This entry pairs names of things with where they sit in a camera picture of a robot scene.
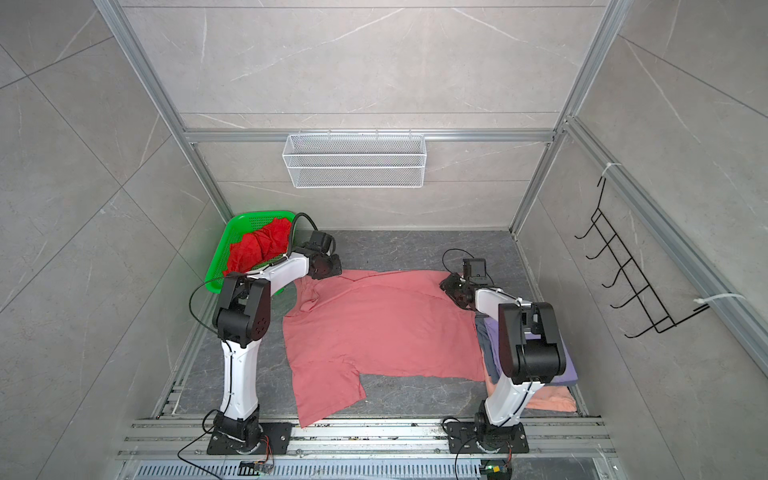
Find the pink t-shirt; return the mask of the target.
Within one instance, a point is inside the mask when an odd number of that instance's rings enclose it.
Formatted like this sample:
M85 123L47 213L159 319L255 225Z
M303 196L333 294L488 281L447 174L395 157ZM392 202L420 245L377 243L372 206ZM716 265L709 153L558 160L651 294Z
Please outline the pink t-shirt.
M300 426L365 399L364 375L484 381L475 314L441 289L447 277L346 270L295 281L283 336Z

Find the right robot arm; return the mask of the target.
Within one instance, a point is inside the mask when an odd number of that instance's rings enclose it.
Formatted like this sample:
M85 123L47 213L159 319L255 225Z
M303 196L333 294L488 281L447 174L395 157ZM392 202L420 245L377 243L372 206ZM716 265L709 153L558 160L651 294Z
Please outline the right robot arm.
M464 310L481 313L498 327L501 366L496 388L474 420L447 417L441 422L452 454L529 451L521 415L533 395L567 368L552 305L515 298L493 284L482 258L465 258L463 272L452 272L441 289Z

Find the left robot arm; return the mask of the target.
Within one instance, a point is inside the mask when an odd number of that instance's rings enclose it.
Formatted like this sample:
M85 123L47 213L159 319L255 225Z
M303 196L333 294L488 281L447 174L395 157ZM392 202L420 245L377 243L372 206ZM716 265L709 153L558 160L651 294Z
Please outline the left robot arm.
M332 235L314 230L309 240L244 273L224 277L213 326L221 341L224 385L213 420L212 442L229 451L250 454L266 445L259 424L257 357L271 322L272 296L309 276L321 280L342 273Z

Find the red t-shirt in basket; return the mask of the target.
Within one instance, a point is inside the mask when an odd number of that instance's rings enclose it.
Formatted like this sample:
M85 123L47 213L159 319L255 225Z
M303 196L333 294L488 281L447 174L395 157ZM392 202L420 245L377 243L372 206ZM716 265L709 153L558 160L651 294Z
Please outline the red t-shirt in basket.
M228 257L222 274L246 273L286 253L291 227L288 218L241 216L233 219L226 230Z

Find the green plastic basket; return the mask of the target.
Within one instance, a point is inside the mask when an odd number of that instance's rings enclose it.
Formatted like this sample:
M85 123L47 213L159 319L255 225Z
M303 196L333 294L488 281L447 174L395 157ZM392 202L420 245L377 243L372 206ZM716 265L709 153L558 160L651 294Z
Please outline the green plastic basket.
M263 212L250 212L250 213L241 214L234 217L233 219L236 219L241 216L245 216L246 218L251 216L255 218L266 217L267 219L288 218L292 222L292 224L295 218L295 214L289 211L263 211ZM226 260L228 257L228 253L225 252L225 249L226 249L225 239L227 235L226 233L227 226L225 227L224 233L222 234L221 240L219 241L217 249L209 265L208 272L206 274L205 287L209 292L214 294L219 294L221 292L221 288L223 285L223 278L226 276L222 274L222 270L225 269Z

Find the folded salmon t-shirt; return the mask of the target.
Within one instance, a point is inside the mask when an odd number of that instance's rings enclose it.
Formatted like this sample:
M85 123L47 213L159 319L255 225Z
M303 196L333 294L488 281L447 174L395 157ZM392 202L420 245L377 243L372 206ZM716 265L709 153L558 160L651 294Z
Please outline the folded salmon t-shirt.
M562 413L578 410L576 400L565 386L543 386L533 394L525 408Z

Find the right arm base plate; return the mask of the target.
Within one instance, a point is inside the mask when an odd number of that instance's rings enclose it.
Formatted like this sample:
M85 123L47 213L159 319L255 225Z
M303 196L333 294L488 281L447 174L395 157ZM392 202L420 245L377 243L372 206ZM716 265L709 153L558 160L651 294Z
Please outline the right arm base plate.
M522 423L513 426L486 426L448 418L441 429L451 454L527 454L530 451Z

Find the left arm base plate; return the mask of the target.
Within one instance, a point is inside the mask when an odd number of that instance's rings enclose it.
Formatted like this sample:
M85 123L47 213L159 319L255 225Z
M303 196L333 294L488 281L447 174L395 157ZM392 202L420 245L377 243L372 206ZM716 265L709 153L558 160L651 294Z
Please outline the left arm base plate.
M215 426L206 453L208 455L284 455L287 453L293 425L268 422L249 426Z

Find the aluminium rail frame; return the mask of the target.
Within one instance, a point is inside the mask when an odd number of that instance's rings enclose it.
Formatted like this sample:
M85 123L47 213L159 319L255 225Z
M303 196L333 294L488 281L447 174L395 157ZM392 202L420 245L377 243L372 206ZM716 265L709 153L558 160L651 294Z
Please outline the aluminium rail frame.
M249 454L205 434L194 416L137 420L116 454L121 479L623 479L604 422L526 418L481 445L467 419L354 419L265 425Z

